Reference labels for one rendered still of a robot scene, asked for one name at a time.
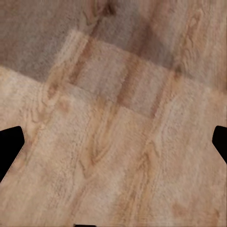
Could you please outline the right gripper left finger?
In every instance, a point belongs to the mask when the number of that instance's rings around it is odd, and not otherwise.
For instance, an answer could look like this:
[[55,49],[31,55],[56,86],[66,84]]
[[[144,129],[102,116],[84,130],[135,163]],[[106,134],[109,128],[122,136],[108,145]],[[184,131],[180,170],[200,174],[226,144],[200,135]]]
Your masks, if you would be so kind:
[[20,126],[0,131],[0,182],[25,143]]

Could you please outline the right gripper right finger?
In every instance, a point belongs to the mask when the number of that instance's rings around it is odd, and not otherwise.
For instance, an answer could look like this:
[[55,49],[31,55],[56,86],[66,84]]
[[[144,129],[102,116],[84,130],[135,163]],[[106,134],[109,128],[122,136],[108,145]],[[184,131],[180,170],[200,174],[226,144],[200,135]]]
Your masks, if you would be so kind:
[[227,163],[227,128],[222,126],[216,126],[212,143]]

